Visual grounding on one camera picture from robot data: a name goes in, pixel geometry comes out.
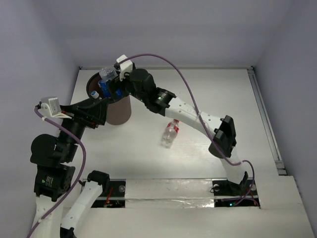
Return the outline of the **blue label bottle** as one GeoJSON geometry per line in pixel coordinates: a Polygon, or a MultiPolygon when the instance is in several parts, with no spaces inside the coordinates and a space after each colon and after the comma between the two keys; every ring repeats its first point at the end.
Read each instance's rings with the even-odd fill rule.
{"type": "Polygon", "coordinates": [[[98,82],[98,84],[102,90],[103,96],[106,98],[112,98],[107,83],[114,82],[114,79],[117,77],[116,69],[113,66],[104,67],[99,71],[99,76],[101,80],[98,82]]]}

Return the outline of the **red cap clear bottle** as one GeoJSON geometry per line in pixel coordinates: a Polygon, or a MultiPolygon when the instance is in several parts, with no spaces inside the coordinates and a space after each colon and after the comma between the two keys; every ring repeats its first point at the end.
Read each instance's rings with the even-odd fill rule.
{"type": "Polygon", "coordinates": [[[174,119],[167,124],[162,134],[162,138],[161,138],[162,146],[164,146],[165,148],[170,148],[175,138],[177,137],[178,132],[179,132],[179,120],[174,119]]]}

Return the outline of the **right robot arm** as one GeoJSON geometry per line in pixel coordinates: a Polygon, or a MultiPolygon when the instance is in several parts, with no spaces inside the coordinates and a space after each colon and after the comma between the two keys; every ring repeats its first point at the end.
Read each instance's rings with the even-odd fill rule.
{"type": "Polygon", "coordinates": [[[235,153],[236,130],[230,116],[214,117],[191,106],[174,93],[156,87],[153,76],[145,69],[127,67],[107,69],[102,80],[106,83],[113,100],[132,96],[145,107],[163,117],[176,119],[201,132],[211,140],[209,152],[220,159],[226,172],[225,188],[229,195],[238,196],[246,189],[248,173],[235,153]]]}

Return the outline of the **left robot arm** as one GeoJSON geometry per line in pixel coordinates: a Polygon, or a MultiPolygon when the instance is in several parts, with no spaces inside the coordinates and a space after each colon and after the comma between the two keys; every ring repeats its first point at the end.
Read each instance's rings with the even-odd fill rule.
{"type": "Polygon", "coordinates": [[[31,163],[37,166],[34,183],[36,215],[29,238],[74,238],[99,196],[109,203],[113,187],[109,174],[89,173],[81,181],[87,152],[81,142],[85,128],[106,122],[108,100],[88,98],[61,106],[58,98],[42,98],[34,111],[43,121],[57,127],[57,137],[37,136],[31,145],[31,163]]]}

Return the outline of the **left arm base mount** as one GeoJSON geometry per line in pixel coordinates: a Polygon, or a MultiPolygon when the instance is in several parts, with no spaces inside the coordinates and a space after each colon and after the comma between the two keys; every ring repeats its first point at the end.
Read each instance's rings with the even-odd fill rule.
{"type": "Polygon", "coordinates": [[[125,179],[111,179],[109,189],[103,192],[93,203],[92,208],[124,208],[125,207],[125,179]]]}

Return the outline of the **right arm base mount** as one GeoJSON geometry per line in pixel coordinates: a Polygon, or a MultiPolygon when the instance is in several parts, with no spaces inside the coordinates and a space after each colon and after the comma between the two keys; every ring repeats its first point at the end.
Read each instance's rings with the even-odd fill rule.
{"type": "Polygon", "coordinates": [[[213,179],[210,193],[215,207],[260,207],[256,183],[251,178],[243,187],[226,179],[213,179]]]}

